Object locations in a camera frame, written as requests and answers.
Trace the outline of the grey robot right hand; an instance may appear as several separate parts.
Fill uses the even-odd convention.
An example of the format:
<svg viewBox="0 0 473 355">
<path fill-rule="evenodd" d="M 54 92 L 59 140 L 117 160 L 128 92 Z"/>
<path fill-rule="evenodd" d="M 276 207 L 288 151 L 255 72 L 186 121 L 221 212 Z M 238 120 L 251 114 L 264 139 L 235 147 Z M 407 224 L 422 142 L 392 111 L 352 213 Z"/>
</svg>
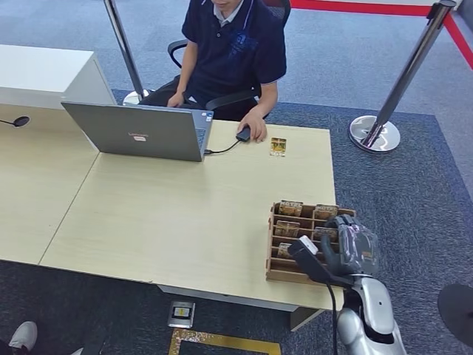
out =
<svg viewBox="0 0 473 355">
<path fill-rule="evenodd" d="M 338 252 L 330 246 L 328 233 L 321 237 L 322 253 L 332 274 L 373 276 L 378 272 L 380 250 L 376 234 L 349 214 L 331 217 L 325 226 L 337 230 Z"/>
</svg>

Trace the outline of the person's left hand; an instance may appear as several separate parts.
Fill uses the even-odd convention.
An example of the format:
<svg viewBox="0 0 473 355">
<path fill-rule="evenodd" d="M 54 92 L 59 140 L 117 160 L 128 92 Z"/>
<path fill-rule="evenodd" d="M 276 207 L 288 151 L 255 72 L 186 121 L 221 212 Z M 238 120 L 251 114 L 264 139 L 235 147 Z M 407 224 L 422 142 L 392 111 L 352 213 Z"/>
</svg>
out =
<svg viewBox="0 0 473 355">
<path fill-rule="evenodd" d="M 237 128 L 237 132 L 241 132 L 245 127 L 250 128 L 250 139 L 260 143 L 264 141 L 267 136 L 266 124 L 264 120 L 265 113 L 263 109 L 257 106 L 250 109 L 245 115 Z"/>
</svg>

